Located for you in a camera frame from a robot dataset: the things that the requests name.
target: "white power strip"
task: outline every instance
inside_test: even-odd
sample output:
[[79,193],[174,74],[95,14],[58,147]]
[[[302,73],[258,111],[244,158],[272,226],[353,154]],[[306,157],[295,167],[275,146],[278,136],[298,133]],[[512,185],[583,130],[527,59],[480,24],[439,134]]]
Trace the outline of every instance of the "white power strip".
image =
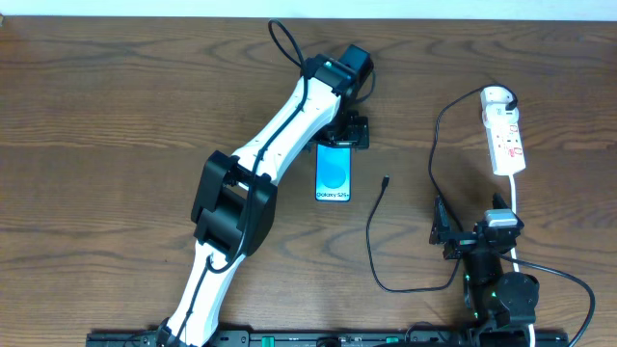
[[488,87],[480,94],[493,174],[497,175],[515,174],[525,168],[519,109],[506,110],[513,97],[502,87]]

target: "wood grain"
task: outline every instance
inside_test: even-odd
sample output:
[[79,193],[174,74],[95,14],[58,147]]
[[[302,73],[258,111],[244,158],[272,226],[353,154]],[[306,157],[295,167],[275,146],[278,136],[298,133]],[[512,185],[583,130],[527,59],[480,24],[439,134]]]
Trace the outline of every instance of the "wood grain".
[[[617,27],[612,23],[286,20],[306,56],[370,51],[377,89],[361,111],[350,203],[316,203],[314,153],[280,185],[274,227],[239,269],[221,320],[255,329],[402,329],[470,319],[462,280],[428,247],[426,174],[441,108],[498,81],[520,98],[521,257],[586,280],[598,298],[584,346],[614,346],[617,318]],[[194,256],[189,211],[209,154],[241,147],[286,101],[298,71],[265,20],[10,17],[0,28],[0,345],[80,346],[91,330],[170,315]],[[479,103],[446,114],[435,176],[466,226],[508,195],[491,174]],[[538,325],[574,334],[587,298],[541,282]]]

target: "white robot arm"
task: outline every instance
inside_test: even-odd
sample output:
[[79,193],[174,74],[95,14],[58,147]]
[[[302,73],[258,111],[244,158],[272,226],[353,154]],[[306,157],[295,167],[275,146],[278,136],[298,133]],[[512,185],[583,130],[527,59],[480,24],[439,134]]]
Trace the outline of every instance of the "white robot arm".
[[[215,333],[231,279],[267,235],[274,220],[279,181],[309,141],[368,147],[366,120],[347,112],[372,71],[368,53],[352,45],[338,61],[318,55],[308,60],[308,67],[310,71],[300,78],[291,97],[263,130],[231,157],[216,151],[206,162],[191,214],[198,238],[193,270],[177,310],[159,327],[157,344],[200,347]],[[255,180],[250,180],[257,153],[297,109],[304,78],[308,78],[304,107],[264,152]],[[247,190],[254,185],[251,213],[246,211],[244,199],[228,188],[235,184]],[[214,268],[227,269],[221,273],[207,271],[208,257]]]

